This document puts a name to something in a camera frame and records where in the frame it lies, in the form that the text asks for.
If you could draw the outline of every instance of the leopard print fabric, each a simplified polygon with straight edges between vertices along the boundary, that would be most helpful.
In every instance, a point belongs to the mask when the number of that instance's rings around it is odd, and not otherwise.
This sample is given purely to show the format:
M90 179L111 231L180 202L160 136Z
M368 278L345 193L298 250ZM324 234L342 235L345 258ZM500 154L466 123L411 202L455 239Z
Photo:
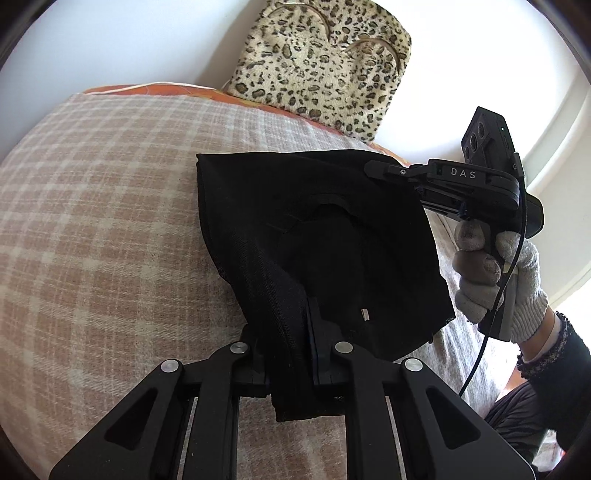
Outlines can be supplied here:
M269 0L247 36L228 93L370 142L408 64L410 35L369 0L303 2L311 8L280 8L285 3ZM346 51L369 38L381 42Z

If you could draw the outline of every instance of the person's hand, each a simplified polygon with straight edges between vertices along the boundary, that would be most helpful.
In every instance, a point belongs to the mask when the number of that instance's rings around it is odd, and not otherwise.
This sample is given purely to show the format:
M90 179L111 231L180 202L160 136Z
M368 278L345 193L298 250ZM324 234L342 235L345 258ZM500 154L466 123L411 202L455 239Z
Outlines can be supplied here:
M499 287L501 267L483 248L485 236L477 220L460 222L455 231L459 251L453 258L453 269L461 275L460 290L456 293L456 307L472 323L479 323L491 309ZM495 239L499 255L511 263L519 234L499 233ZM540 288L540 263L538 249L524 240L517 262L517 292L511 342L521 343L532 337L548 308L548 295Z

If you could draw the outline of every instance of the plaid blanket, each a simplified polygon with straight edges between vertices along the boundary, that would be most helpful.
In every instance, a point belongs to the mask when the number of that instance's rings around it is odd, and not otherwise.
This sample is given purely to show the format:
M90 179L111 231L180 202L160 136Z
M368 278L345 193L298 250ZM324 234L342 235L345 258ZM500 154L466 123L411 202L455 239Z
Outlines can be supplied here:
M195 154L338 148L368 149L211 98L84 94L15 147L0 165L0 424L40 478L163 359L203 359L240 334L200 232ZM429 219L453 295L455 245ZM415 355L458 390L477 338L459 316ZM467 397L480 413L515 364L492 343ZM243 400L239 478L345 471L343 419L277 424L268 398Z

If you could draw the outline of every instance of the black sleeve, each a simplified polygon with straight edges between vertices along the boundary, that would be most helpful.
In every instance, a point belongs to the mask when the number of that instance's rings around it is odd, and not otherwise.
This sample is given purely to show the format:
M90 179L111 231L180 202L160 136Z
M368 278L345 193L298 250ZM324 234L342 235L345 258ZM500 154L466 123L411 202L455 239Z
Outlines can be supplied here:
M556 431L568 450L591 411L591 355L569 320L558 313L562 328L556 344L539 360L517 368L529 380L540 401L545 427Z

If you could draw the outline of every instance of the black mesh fabric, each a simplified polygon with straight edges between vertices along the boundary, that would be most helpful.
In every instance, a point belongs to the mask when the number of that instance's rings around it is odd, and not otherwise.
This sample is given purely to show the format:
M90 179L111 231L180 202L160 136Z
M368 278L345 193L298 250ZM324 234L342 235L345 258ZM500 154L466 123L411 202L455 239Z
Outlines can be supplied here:
M391 157L336 150L198 159L203 237L261 340L279 421L339 413L313 389L309 298L344 339L390 361L454 317L414 190L363 172L367 161Z

